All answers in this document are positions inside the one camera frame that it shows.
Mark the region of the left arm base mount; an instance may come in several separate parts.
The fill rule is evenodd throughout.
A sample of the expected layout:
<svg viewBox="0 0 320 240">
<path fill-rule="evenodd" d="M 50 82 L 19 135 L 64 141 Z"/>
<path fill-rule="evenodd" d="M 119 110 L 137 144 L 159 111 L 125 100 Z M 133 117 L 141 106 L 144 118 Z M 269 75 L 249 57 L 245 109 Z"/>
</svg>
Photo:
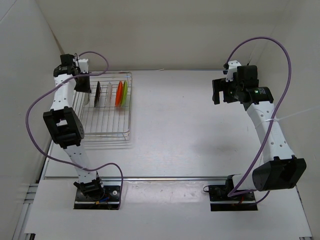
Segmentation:
<svg viewBox="0 0 320 240">
<path fill-rule="evenodd" d="M 122 200 L 123 186 L 106 185 L 101 179 L 90 183 L 74 182 L 76 194 L 73 208 L 75 210 L 119 210 Z"/>
</svg>

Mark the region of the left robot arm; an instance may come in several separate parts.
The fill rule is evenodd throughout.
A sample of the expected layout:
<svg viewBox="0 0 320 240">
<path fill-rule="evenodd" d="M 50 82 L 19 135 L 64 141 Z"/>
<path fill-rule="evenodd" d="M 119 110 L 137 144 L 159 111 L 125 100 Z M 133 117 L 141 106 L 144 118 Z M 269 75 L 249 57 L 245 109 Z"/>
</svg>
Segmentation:
<svg viewBox="0 0 320 240">
<path fill-rule="evenodd" d="M 100 200 L 105 188 L 96 171 L 88 171 L 90 160 L 81 145 L 85 137 L 84 127 L 73 109 L 74 92 L 90 94 L 90 78 L 87 59 L 78 59 L 72 54 L 62 54 L 61 64 L 53 71 L 55 85 L 59 88 L 54 93 L 50 110 L 43 114 L 53 142 L 59 145 L 76 165 L 78 181 L 74 183 L 80 192 L 93 200 Z"/>
</svg>

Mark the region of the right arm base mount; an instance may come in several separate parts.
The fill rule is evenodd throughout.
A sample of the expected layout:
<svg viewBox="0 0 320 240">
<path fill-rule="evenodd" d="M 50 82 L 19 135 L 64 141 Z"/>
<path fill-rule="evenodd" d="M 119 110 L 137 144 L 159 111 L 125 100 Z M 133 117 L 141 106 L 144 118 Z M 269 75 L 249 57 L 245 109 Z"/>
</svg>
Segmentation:
<svg viewBox="0 0 320 240">
<path fill-rule="evenodd" d="M 211 212 L 257 211 L 253 191 L 228 197 L 225 185 L 206 185 L 203 192 L 209 194 Z"/>
</svg>

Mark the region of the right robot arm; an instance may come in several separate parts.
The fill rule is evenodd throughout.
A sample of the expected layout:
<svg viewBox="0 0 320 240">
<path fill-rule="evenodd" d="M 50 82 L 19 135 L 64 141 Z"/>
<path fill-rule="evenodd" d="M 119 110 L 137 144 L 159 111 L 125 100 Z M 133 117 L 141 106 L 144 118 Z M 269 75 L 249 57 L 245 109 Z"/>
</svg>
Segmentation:
<svg viewBox="0 0 320 240">
<path fill-rule="evenodd" d="M 295 156 L 289 147 L 279 123 L 276 121 L 274 98 L 270 89 L 259 85 L 258 68 L 230 61 L 224 70 L 224 78 L 212 81 L 214 104 L 239 102 L 250 117 L 260 149 L 253 163 L 244 174 L 231 176 L 224 193 L 230 200 L 238 199 L 248 191 L 273 191 L 292 189 L 307 168 L 304 158 Z M 262 165 L 255 167 L 259 157 Z"/>
</svg>

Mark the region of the clear speckled plate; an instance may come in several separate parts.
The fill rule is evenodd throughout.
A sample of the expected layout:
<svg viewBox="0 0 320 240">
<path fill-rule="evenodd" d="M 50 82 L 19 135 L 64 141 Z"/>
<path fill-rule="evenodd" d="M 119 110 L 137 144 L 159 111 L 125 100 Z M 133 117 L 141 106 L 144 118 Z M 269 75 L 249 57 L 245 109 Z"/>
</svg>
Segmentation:
<svg viewBox="0 0 320 240">
<path fill-rule="evenodd" d="M 83 104 L 84 104 L 85 106 L 90 103 L 90 96 L 91 96 L 91 94 L 88 93 L 88 92 L 86 92 L 86 93 L 84 94 L 84 103 L 83 103 Z"/>
</svg>

